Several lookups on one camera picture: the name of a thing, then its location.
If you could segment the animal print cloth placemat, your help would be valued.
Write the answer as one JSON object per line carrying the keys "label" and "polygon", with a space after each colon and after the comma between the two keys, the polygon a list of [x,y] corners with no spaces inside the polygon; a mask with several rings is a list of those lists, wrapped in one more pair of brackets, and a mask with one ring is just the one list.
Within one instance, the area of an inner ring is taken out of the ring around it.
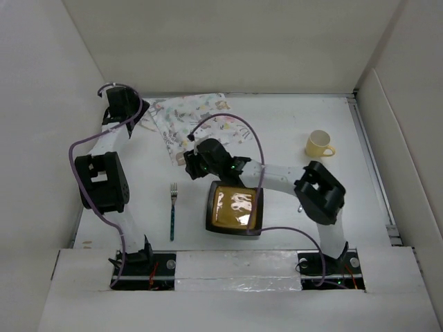
{"label": "animal print cloth placemat", "polygon": [[149,100],[139,125],[160,133],[174,166],[185,164],[183,154],[192,149],[188,135],[197,125],[195,138],[216,138],[223,146],[253,139],[250,129],[227,116],[231,107],[223,93],[186,95]]}

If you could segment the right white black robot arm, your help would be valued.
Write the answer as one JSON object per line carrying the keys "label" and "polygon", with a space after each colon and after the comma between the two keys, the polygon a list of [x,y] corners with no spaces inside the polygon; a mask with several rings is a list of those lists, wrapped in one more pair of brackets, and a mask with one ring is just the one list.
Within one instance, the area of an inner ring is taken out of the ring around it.
{"label": "right white black robot arm", "polygon": [[312,160],[303,168],[261,165],[249,157],[231,156],[213,138],[202,140],[183,157],[193,180],[213,174],[228,185],[261,187],[295,196],[317,225],[322,268],[334,273],[344,266],[348,248],[342,222],[345,188],[322,163]]}

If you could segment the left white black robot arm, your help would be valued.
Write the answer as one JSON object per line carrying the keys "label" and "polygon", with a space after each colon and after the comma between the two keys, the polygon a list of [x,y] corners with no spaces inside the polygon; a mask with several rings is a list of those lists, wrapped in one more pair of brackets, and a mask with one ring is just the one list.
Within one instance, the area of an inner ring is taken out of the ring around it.
{"label": "left white black robot arm", "polygon": [[99,89],[98,96],[108,102],[101,133],[71,146],[71,168],[83,206],[117,229],[122,241],[121,251],[133,254],[130,266],[144,275],[153,269],[154,257],[143,250],[143,233],[138,230],[127,207],[129,184],[119,153],[131,139],[150,104],[125,84],[106,84]]}

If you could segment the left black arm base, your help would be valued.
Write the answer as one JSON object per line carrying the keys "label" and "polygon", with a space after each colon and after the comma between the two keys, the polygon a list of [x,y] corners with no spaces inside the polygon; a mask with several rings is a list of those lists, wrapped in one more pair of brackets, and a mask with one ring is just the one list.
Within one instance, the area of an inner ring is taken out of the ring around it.
{"label": "left black arm base", "polygon": [[173,291],[177,253],[153,251],[145,237],[145,246],[138,252],[123,254],[118,251],[114,259],[108,258],[113,266],[110,288],[114,291]]}

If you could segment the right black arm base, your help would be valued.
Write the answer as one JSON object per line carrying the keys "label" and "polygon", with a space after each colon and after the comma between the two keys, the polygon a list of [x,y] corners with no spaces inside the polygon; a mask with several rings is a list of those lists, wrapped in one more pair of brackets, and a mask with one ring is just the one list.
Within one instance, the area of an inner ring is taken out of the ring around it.
{"label": "right black arm base", "polygon": [[365,290],[361,263],[356,248],[339,259],[325,256],[325,266],[317,250],[298,250],[296,271],[302,290]]}

